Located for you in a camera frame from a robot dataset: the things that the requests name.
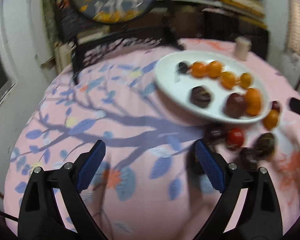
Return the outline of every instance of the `white plate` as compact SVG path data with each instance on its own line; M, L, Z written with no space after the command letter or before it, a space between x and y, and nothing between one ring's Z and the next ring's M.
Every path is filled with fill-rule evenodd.
M176 82L176 70L179 62L188 61L192 64L196 61L209 63L214 60L218 60L224 65L224 71L231 71L235 73L237 77L241 76L241 74L245 72L248 72L253 76L254 82L252 87L259 89L262 93L263 108L259 115L255 117L243 116L240 119L234 119L223 113L226 99L230 94L245 94L245 90L240 86L235 86L232 90L226 90L220 84L218 79L214 80L208 77L196 79L190 74L180 74L180 82ZM249 124L258 122L259 120L265 118L270 110L269 96L260 77L245 65L240 64L238 61L217 53L193 50L175 52L163 57L157 63L154 73L158 87L169 98L171 98L181 107L205 119L223 123ZM212 94L212 101L205 109L202 109L190 102L191 90L196 86L205 86Z

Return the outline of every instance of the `brown candy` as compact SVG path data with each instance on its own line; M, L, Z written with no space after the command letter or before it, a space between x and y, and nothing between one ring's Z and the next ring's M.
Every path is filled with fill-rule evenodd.
M224 108L224 113L227 116L237 119L244 115L245 110L246 103L242 95L237 93L229 95Z
M272 157L275 149L275 137L272 133L265 133L261 135L255 143L256 158L258 160L265 160Z
M191 90L190 102L198 107L206 108L211 102L211 94L204 87Z
M258 161L256 160L256 151L253 148L243 148L240 153L242 166L247 171L256 171L258 169Z

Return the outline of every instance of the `round table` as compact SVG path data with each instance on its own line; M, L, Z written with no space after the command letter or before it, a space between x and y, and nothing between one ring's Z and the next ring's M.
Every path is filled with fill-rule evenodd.
M233 57L234 43L183 39L187 49ZM80 83L67 67L47 88L13 149L5 182L4 210L18 217L22 196L36 166L44 170L74 162L94 143L106 143L106 156L89 188L81 193L91 215L110 240L193 239L220 193L206 175L185 168L189 146L204 135L207 121L171 102L154 85L153 69L171 47L139 49L85 68ZM259 162L276 189L286 232L300 215L300 116L287 108L300 98L287 80L250 52L242 62L258 73L271 100L282 105L274 158ZM250 146L267 132L261 123L245 126ZM217 151L231 162L237 152ZM59 190L54 190L67 228L75 230ZM242 190L226 230L236 225L244 203ZM17 223L7 220L16 233Z

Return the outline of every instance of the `small orange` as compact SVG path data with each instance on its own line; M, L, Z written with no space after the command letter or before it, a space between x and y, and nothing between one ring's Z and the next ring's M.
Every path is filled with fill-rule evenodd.
M215 60L209 64L208 69L209 69L208 76L211 78L217 78L221 75L223 65L219 61Z
M261 111L261 102L253 102L247 105L246 113L251 116L256 116L260 113Z
M269 114L266 116L265 119L263 119L263 125L265 128L269 131L271 131L273 128L275 128L278 124L279 120L279 113L277 110L271 110Z
M207 72L207 66L202 62L195 62L191 66L191 74L195 78L203 78Z
M249 73L243 73L240 77L240 87L247 89L251 86L253 77Z
M249 106L251 103L261 103L261 93L258 89L248 88L246 94L243 96L246 104Z
M232 89L235 86L235 76L231 72L222 72L221 73L221 85L226 89Z

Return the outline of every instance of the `blue leaf print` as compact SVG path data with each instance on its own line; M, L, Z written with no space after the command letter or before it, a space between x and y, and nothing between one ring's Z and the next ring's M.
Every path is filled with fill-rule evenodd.
M74 101L68 101L68 102L65 103L65 106L70 106L70 105L72 105L73 103L74 103Z
M155 85L154 83L150 83L146 86L145 90L143 91L143 96L147 96L147 95L150 95L152 94L153 92L155 91Z
M99 77L93 81L91 81L88 85L88 88L87 88L87 92L90 92L92 89L94 89L95 87L97 87L98 85L101 84L101 82L104 80L104 77Z
M111 80L114 80L114 81L119 80L119 79L120 79L120 76L115 76L115 77L111 78Z
M66 150L62 150L59 155L62 159L65 159L68 156L68 152Z
M71 107L69 107L69 108L67 109L67 111L66 111L66 116L70 115L70 114L71 114L71 112L72 112L72 108L71 108Z
M67 220L67 222L68 222L69 224L72 224L72 225L73 225L72 220L71 220L70 217L67 217L66 220Z
M44 116L44 118L42 119L42 121L43 121L43 122L47 122L47 121L48 121L48 119L49 119L49 115L48 115L48 114L46 114L46 115Z
M62 95L62 96L69 96L71 94L73 94L73 89L69 89L67 91L63 91L60 93L60 95Z
M157 159L152 167L149 179L157 179L162 177L170 170L171 164L172 157Z
M124 167L121 170L120 184L115 187L118 197L121 201L126 201L132 197L135 186L136 178L134 172L130 167Z
M26 164L26 157L22 156L17 162L17 172L20 171L21 167Z
M102 98L101 101L104 104L112 104L113 103L113 99L112 98Z
M60 99L58 102L56 102L56 105L60 105L60 104L62 104L64 101L66 101L65 99Z
M75 135L75 134L83 133L84 131L89 130L94 125L95 122L96 120L94 119L85 119L79 122L73 128L71 128L68 134Z
M132 81L129 85L130 88L132 88L135 84L138 83L138 79L136 78L134 81Z
M102 68L99 69L98 72L105 72L107 70L108 66L104 65Z
M98 87L97 88L99 91L104 91L104 90L107 90L107 88L106 87Z
M113 133L112 132L109 132L109 131L105 131L103 133L103 137L104 138L112 138L113 137Z
M26 134L26 138L29 140L35 140L42 135L41 130L32 130Z
M132 69L131 65L118 65L118 68L122 69L122 70L130 70Z
M114 90L110 91L107 96L109 98L113 98L115 96L115 91Z
M174 149L177 152L181 151L180 141L177 137L168 135L167 141L168 141L168 144L171 145L172 149Z
M146 74L146 73L152 71L156 64L157 64L157 61L154 61L154 62L150 63L149 65L145 66L142 69L143 74Z
M44 163L47 164L50 160L50 150L46 149L43 154Z
M120 231L124 231L125 233L129 233L129 234L134 233L127 224L125 224L121 221L115 221L115 222L112 222L112 224L115 226L114 228L119 229Z
M47 139L48 136L50 134L50 131L46 131L44 134L43 134L43 139Z
M14 148L11 153L10 162L13 163L20 155L20 151L18 148Z
M90 185L98 185L102 182L102 176L103 176L103 172L105 170L109 170L110 169L110 164L108 162L102 162L99 166L99 168L97 169L96 174L94 174Z
M26 187L27 184L24 181L22 181L15 187L14 190L20 194L23 194L26 191Z
M21 172L22 175L28 175L29 170L31 169L31 166L29 164L26 164Z
M39 152L39 147L36 145L30 145L29 146L30 151L32 151L34 154L37 154Z
M206 174L199 177L199 183L201 191L205 194L212 194L216 191Z
M175 200L181 193L182 182L180 178L176 178L169 185L170 200Z

